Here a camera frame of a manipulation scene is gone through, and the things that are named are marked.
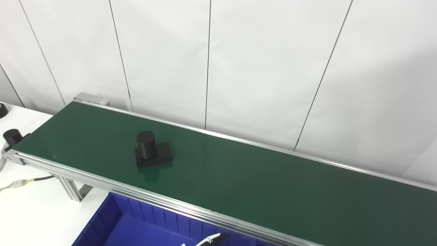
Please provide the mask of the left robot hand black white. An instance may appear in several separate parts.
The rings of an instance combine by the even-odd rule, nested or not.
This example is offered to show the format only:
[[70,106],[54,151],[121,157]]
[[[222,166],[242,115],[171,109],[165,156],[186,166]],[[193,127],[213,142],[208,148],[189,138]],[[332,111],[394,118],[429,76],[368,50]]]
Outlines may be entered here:
[[207,236],[205,239],[201,240],[196,246],[211,246],[218,245],[223,241],[227,240],[229,237],[228,233],[217,233]]

